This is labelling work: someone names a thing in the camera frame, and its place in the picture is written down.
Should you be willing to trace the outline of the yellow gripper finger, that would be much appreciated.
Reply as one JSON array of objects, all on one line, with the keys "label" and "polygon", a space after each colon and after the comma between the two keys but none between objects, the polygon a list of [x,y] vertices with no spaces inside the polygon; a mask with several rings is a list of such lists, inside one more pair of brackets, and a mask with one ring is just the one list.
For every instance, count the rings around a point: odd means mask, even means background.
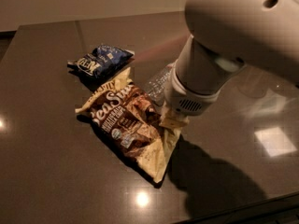
[{"label": "yellow gripper finger", "polygon": [[170,105],[164,104],[161,109],[160,125],[168,129],[182,128],[189,124],[187,116],[177,112]]}]

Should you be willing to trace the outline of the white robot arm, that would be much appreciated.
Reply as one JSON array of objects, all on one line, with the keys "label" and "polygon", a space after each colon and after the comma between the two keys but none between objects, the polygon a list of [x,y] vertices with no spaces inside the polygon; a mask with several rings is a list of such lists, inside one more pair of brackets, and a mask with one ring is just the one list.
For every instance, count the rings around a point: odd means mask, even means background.
[{"label": "white robot arm", "polygon": [[188,124],[252,65],[299,82],[299,0],[186,0],[190,36],[164,88],[161,125]]}]

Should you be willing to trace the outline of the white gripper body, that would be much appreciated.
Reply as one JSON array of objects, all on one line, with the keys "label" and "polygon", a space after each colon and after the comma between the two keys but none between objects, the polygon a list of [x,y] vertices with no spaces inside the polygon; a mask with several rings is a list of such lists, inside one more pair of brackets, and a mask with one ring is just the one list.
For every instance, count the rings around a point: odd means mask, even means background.
[{"label": "white gripper body", "polygon": [[178,80],[173,67],[164,85],[164,99],[170,107],[186,116],[200,116],[218,99],[219,92],[204,95],[188,91]]}]

